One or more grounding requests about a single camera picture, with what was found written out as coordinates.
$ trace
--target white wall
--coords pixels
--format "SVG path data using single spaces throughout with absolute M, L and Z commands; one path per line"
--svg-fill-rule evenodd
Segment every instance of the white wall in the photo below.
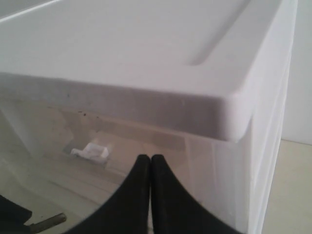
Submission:
M 299 0 L 282 137 L 312 144 L 312 0 Z

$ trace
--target black curved object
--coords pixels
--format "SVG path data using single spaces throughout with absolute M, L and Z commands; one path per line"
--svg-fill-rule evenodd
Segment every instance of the black curved object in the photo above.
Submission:
M 154 155 L 151 167 L 155 234 L 239 234 L 192 198 L 163 155 Z
M 150 159 L 139 155 L 110 199 L 65 234 L 147 234 Z

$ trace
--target beige floor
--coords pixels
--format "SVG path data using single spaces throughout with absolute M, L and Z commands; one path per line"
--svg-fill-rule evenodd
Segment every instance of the beige floor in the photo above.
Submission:
M 282 141 L 262 234 L 312 233 L 312 145 Z

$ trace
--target floor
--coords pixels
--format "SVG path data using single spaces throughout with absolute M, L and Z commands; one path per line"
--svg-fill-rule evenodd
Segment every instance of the floor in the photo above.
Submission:
M 262 234 L 312 233 L 312 145 L 281 141 Z

